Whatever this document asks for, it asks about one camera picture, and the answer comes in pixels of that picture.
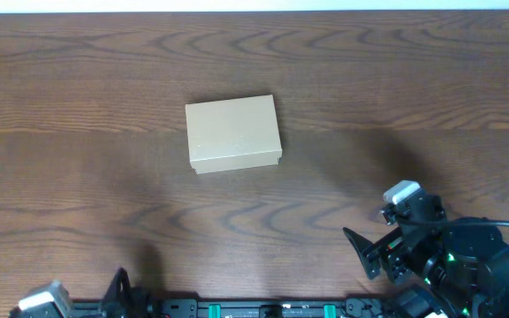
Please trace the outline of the brown cardboard box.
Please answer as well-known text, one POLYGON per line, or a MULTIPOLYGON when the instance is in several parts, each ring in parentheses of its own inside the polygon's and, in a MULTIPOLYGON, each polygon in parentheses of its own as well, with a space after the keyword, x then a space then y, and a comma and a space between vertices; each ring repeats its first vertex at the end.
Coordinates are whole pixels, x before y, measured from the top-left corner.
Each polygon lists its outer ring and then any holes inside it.
POLYGON ((197 174, 279 164, 283 149, 272 95, 192 103, 185 111, 197 174))

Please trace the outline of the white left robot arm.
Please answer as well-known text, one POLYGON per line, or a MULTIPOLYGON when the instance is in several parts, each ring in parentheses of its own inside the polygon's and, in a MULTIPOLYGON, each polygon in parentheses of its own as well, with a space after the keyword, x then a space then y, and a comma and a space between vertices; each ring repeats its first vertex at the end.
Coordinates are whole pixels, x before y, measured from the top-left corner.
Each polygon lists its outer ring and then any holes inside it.
POLYGON ((100 301, 99 311, 104 318, 150 317, 150 297, 143 288, 131 286, 127 271, 119 268, 100 301))

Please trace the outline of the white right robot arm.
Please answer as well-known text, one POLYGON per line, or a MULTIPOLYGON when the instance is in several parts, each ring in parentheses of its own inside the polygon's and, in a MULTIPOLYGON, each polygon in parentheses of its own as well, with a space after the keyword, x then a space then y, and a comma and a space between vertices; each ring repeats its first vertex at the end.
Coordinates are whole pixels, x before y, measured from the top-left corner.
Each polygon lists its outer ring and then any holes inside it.
POLYGON ((343 232, 369 279, 385 273, 403 284, 417 276, 449 317, 509 317, 509 245, 502 226, 476 217, 399 218, 397 228, 377 242, 348 228, 343 232))

